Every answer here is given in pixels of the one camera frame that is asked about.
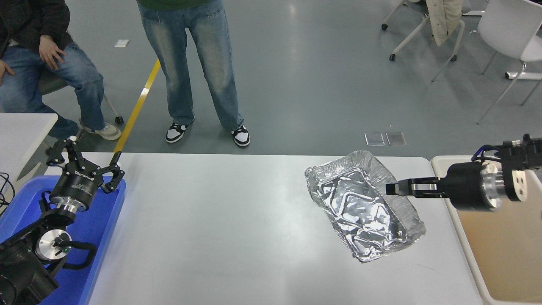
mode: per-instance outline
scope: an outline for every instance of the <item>blue jeans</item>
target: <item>blue jeans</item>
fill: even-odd
[[[185,10],[149,10],[139,5],[147,38],[166,76],[167,106],[177,124],[194,120],[186,64],[186,31],[190,30],[220,124],[235,130],[243,124],[231,64],[228,22],[221,0]]]
[[[59,69],[53,70],[40,59],[39,54],[29,49],[19,46],[7,48],[2,60],[13,69],[15,75],[4,73],[0,85],[0,106],[5,112],[56,113],[43,103],[38,89],[41,71],[47,69],[75,88],[81,108],[81,123],[93,130],[104,128],[100,108],[104,97],[103,76],[75,43],[68,44],[64,51],[67,53],[63,56],[64,63],[58,62]],[[65,139],[78,131],[77,123],[59,115],[49,136]]]

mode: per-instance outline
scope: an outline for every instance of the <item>floor marking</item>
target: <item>floor marking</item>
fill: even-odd
[[[126,127],[124,127],[124,130],[122,131],[122,135],[117,141],[117,145],[113,149],[113,152],[122,150],[124,148],[124,144],[126,144],[126,140],[128,139],[128,136],[130,136],[130,132],[132,131],[134,123],[136,122],[136,119],[139,115],[139,112],[141,111],[141,108],[143,107],[143,103],[145,102],[145,99],[147,98],[147,94],[151,90],[152,83],[154,82],[154,79],[159,69],[160,69],[160,61],[156,60],[156,62],[154,63],[154,67],[152,68],[151,74],[149,75],[149,78],[147,79],[147,83],[145,83],[145,87],[143,87],[143,90],[141,90],[141,94],[139,95],[137,103],[135,104],[134,110],[132,111],[132,114],[130,114],[130,118],[128,119],[128,122],[126,123]]]

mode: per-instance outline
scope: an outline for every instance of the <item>black jacket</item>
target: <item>black jacket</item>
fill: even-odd
[[[0,58],[9,39],[38,52],[40,36],[49,35],[60,49],[72,38],[66,32],[69,9],[64,0],[0,0]]]

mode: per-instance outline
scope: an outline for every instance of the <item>crumpled foil container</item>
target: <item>crumpled foil container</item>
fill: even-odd
[[[368,151],[310,167],[305,179],[312,200],[360,262],[402,250],[425,234],[408,198],[386,195],[394,176]]]

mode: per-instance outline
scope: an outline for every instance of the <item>white sneaker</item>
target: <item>white sneaker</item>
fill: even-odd
[[[166,133],[166,142],[175,143],[183,137],[186,127],[188,125],[181,125],[173,122]]]
[[[244,125],[231,132],[231,136],[234,138],[234,143],[238,147],[244,148],[250,144],[250,136],[248,130]]]
[[[92,130],[88,127],[83,126],[83,124],[81,124],[81,127],[83,127],[83,130],[90,134],[100,135],[102,138],[110,141],[120,138],[120,135],[122,134],[120,129],[108,122],[106,122],[105,127],[100,130]]]

